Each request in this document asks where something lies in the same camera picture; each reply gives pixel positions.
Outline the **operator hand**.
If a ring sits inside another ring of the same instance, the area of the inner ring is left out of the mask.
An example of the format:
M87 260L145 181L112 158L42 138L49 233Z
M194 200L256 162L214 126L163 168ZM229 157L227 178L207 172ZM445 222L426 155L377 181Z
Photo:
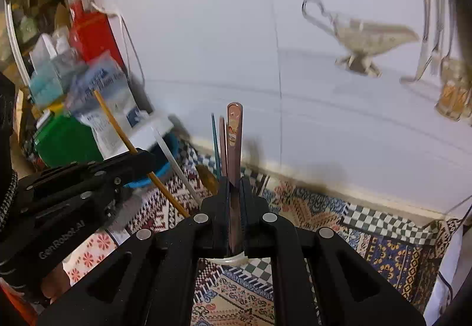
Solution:
M63 295L71 288L71 283L66 274L63 264L56 266L43 280L42 280L42 294L54 303L57 298Z

